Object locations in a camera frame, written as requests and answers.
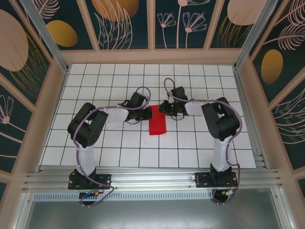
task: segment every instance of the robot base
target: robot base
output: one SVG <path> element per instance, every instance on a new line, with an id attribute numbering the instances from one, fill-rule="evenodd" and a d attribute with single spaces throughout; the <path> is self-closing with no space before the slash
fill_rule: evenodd
<path id="1" fill-rule="evenodd" d="M 110 174 L 96 174 L 96 170 L 94 170 L 89 177 L 99 183 L 110 185 L 111 184 L 111 175 Z M 74 174 L 69 176 L 69 190 L 82 190 L 82 189 L 110 189 L 109 187 L 99 187 L 99 185 L 94 184 L 90 180 L 88 180 L 85 176 L 80 174 L 76 169 L 74 170 Z"/>
<path id="2" fill-rule="evenodd" d="M 211 165 L 211 171 L 205 173 L 195 173 L 196 187 L 230 187 L 230 182 L 236 187 L 237 178 L 232 167 L 226 171 L 218 172 Z"/>

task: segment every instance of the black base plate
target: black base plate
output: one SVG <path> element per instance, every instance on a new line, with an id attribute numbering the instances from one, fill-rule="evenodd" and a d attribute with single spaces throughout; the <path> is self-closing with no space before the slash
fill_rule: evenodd
<path id="1" fill-rule="evenodd" d="M 237 178 L 235 172 L 231 172 L 228 176 L 231 183 L 237 186 Z M 230 187 L 229 182 L 223 182 L 221 184 L 215 184 L 210 176 L 210 172 L 195 173 L 196 187 Z"/>
<path id="2" fill-rule="evenodd" d="M 95 181 L 100 182 L 105 185 L 110 185 L 111 184 L 111 175 L 110 174 L 96 174 L 95 175 Z M 82 190 L 82 189 L 92 189 L 92 190 L 98 190 L 99 185 L 94 184 L 91 182 L 84 184 L 84 183 L 79 183 L 77 182 L 77 177 L 76 175 L 70 175 L 70 180 L 69 180 L 69 185 L 68 185 L 69 190 Z"/>

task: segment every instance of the red object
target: red object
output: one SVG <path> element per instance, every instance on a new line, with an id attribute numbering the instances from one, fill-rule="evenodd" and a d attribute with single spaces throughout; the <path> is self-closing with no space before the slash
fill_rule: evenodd
<path id="1" fill-rule="evenodd" d="M 165 114 L 159 112 L 159 105 L 149 106 L 152 109 L 152 118 L 149 123 L 149 135 L 162 135 L 166 133 Z"/>

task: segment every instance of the white grid mat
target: white grid mat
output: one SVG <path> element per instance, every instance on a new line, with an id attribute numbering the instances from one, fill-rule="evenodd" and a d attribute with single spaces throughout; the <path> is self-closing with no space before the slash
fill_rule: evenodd
<path id="1" fill-rule="evenodd" d="M 183 86 L 188 98 L 225 97 L 241 116 L 243 111 L 231 66 L 172 64 L 73 64 L 41 158 L 42 165 L 76 165 L 76 151 L 67 127 L 81 106 L 116 105 L 130 99 L 139 86 L 149 87 L 149 105 L 167 99 L 165 78 Z M 255 168 L 247 129 L 234 140 L 231 162 Z M 209 168 L 214 140 L 203 116 L 181 121 L 166 117 L 167 133 L 149 136 L 148 121 L 136 125 L 117 122 L 105 125 L 95 144 L 96 166 L 110 167 L 202 167 Z"/>

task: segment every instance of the dark green panel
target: dark green panel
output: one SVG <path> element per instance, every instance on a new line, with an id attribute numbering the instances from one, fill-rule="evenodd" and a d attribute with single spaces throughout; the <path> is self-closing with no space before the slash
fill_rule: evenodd
<path id="1" fill-rule="evenodd" d="M 293 169 L 305 166 L 305 80 L 272 110 Z"/>
<path id="2" fill-rule="evenodd" d="M 111 5 L 111 2 L 114 2 L 106 0 L 108 2 L 107 5 L 105 4 L 105 0 L 95 1 L 100 2 L 106 10 L 111 8 L 109 6 Z M 134 7 L 135 2 L 139 2 L 137 12 L 130 18 L 130 21 L 124 20 L 121 23 L 118 23 L 101 16 L 95 9 L 92 0 L 86 0 L 100 49 L 148 49 L 146 0 L 130 0 L 130 2 L 131 7 Z"/>
<path id="3" fill-rule="evenodd" d="M 224 1 L 210 48 L 241 48 L 253 25 L 235 25 L 228 19 L 228 5 Z"/>
<path id="4" fill-rule="evenodd" d="M 0 107 L 4 112 L 0 113 L 0 170 L 10 173 L 32 113 L 1 85 Z"/>
<path id="5" fill-rule="evenodd" d="M 80 9 L 76 0 L 53 0 L 49 12 L 41 13 L 42 19 L 46 24 L 51 21 L 63 21 L 69 24 L 77 34 L 77 43 L 71 47 L 58 45 L 60 50 L 92 50 L 86 26 L 81 16 Z"/>
<path id="6" fill-rule="evenodd" d="M 20 23 L 27 35 L 29 45 L 28 58 L 21 70 L 14 72 L 0 66 L 0 73 L 3 74 L 33 104 L 36 104 L 50 63 L 8 0 L 0 1 L 0 10 L 9 13 Z"/>
<path id="7" fill-rule="evenodd" d="M 305 21 L 302 22 L 302 20 L 300 20 L 300 14 L 296 15 L 298 20 L 300 20 L 302 23 L 295 25 L 296 31 L 294 33 L 286 33 L 285 35 L 282 35 L 287 37 L 287 39 L 279 39 L 281 37 L 280 34 L 284 32 L 285 28 L 288 28 L 288 26 L 293 26 L 287 17 L 289 14 L 290 6 L 293 2 L 294 1 L 290 1 L 290 3 L 287 5 L 284 12 L 280 16 L 280 22 L 273 27 L 264 45 L 253 61 L 256 72 L 259 76 L 265 95 L 269 102 L 272 101 L 277 96 L 277 94 L 279 94 L 280 91 L 305 67 Z M 300 10 L 298 12 L 302 14 L 302 17 L 305 17 L 305 11 Z M 296 41 L 293 41 L 294 38 L 298 39 L 298 46 L 292 45 L 292 43 L 296 43 Z M 262 77 L 262 64 L 265 55 L 271 50 L 276 50 L 276 53 L 280 53 L 283 58 L 283 68 L 274 83 L 266 83 Z M 272 65 L 277 66 L 278 63 L 270 60 L 269 62 L 265 62 L 265 66 Z"/>
<path id="8" fill-rule="evenodd" d="M 298 180 L 298 182 L 303 193 L 303 197 L 305 197 L 305 178 Z"/>
<path id="9" fill-rule="evenodd" d="M 187 6 L 183 6 L 180 8 L 178 1 L 156 1 L 156 49 L 165 49 L 165 44 L 168 49 L 177 48 L 178 21 L 179 48 L 184 49 L 186 47 L 186 41 L 187 48 L 203 48 L 216 2 L 214 0 L 207 2 L 203 0 L 200 2 L 203 4 L 192 5 L 189 2 Z M 163 29 L 161 24 L 165 24 L 168 26 Z M 187 33 L 185 28 L 191 28 L 192 30 L 196 29 L 199 31 L 192 31 L 190 33 Z"/>
<path id="10" fill-rule="evenodd" d="M 2 200 L 2 197 L 3 197 L 3 194 L 4 194 L 5 188 L 6 188 L 6 184 L 0 182 L 0 202 L 1 202 L 1 200 Z"/>
<path id="11" fill-rule="evenodd" d="M 269 20 L 267 21 L 265 27 L 263 28 L 263 30 L 262 30 L 262 32 L 260 33 L 260 35 L 258 36 L 256 42 L 254 43 L 252 49 L 250 50 L 250 56 L 252 55 L 252 53 L 253 53 L 254 50 L 256 49 L 256 47 L 257 47 L 258 43 L 260 42 L 260 40 L 261 40 L 263 34 L 265 33 L 266 29 L 268 28 L 270 22 L 272 21 L 273 17 L 275 16 L 275 14 L 276 14 L 278 8 L 280 7 L 280 5 L 281 5 L 282 3 L 283 3 L 283 0 L 278 0 L 278 2 L 277 2 L 277 4 L 276 4 L 276 6 L 275 6 L 275 8 L 274 8 L 274 10 L 273 10 L 273 12 L 272 12 L 270 18 L 269 18 Z"/>

